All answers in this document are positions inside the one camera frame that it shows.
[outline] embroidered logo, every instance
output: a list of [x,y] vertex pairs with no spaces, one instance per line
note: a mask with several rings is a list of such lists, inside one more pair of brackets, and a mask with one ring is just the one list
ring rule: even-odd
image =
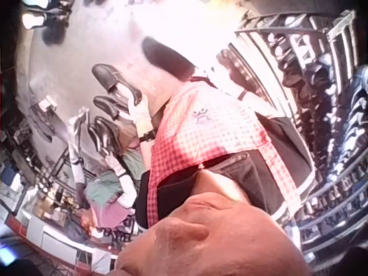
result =
[[208,109],[202,108],[200,111],[194,111],[192,117],[197,119],[197,125],[204,124],[210,121],[210,117],[207,114]]

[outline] person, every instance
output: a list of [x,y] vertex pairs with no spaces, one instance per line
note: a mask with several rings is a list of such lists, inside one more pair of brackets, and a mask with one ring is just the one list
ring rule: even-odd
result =
[[188,66],[194,74],[171,96],[157,133],[147,96],[137,103],[139,89],[112,66],[94,70],[118,101],[128,97],[148,170],[136,201],[147,231],[119,255],[114,275],[309,275],[279,226],[315,184],[304,141],[255,94],[239,101]]
[[22,22],[27,30],[51,26],[55,23],[67,26],[73,2],[64,0],[22,0],[26,9]]
[[27,30],[51,26],[54,23],[68,25],[70,14],[65,11],[47,13],[38,10],[26,10],[22,14],[23,26]]
[[27,7],[40,10],[63,9],[70,11],[72,0],[22,0]]
[[[79,114],[69,120],[68,149],[71,169],[76,186],[76,201],[80,209],[75,210],[66,221],[67,236],[75,241],[85,243],[93,236],[99,236],[98,228],[124,227],[125,219],[134,214],[132,205],[137,197],[133,180],[121,163],[109,150],[111,139],[106,138],[109,144],[99,145],[107,152],[104,156],[106,164],[114,173],[106,172],[92,179],[86,184],[83,173],[83,159],[79,156],[81,125],[86,121],[88,109],[81,108]],[[89,194],[95,194],[95,200]]]

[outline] metal rack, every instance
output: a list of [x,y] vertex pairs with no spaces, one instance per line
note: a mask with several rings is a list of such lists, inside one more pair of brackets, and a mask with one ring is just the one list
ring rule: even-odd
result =
[[306,256],[353,235],[368,219],[368,66],[359,66],[355,17],[344,11],[246,18],[229,48],[261,97],[294,121],[315,160],[319,185],[296,215]]

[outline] plaid shirt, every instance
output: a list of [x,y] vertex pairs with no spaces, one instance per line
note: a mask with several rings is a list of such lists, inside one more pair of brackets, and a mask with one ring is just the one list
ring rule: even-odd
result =
[[252,106],[225,95],[203,81],[187,82],[167,104],[152,150],[148,183],[147,219],[158,222],[158,185],[174,172],[225,154],[258,150],[293,215],[300,196]]

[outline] shoe display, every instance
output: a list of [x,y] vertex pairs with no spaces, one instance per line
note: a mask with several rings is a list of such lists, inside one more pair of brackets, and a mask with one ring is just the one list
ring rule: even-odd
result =
[[89,124],[87,126],[87,131],[89,136],[92,139],[92,142],[95,145],[96,151],[102,155],[102,157],[106,157],[109,153],[103,148],[103,142],[100,134],[98,133],[96,127],[94,125]]
[[118,84],[125,86],[134,97],[134,104],[137,105],[142,100],[142,92],[132,86],[115,67],[108,64],[95,64],[92,67],[92,74],[102,85],[102,87],[111,95],[115,96],[122,104],[127,103],[128,96],[124,95],[117,87]]
[[120,156],[122,149],[121,149],[120,141],[119,141],[118,126],[114,124],[113,122],[110,122],[109,120],[103,117],[100,117],[100,116],[96,116],[94,121],[97,127],[101,127],[102,129],[106,129],[106,131],[108,131],[109,139],[110,139],[109,144],[112,146],[111,152],[115,156]]
[[[129,114],[128,105],[124,103],[119,103],[115,99],[110,98],[108,96],[96,96],[93,98],[93,104],[105,112],[107,115],[111,117],[113,121],[119,118],[120,112],[124,112],[125,114]],[[121,117],[124,123],[131,124],[132,121],[126,119],[125,117]]]

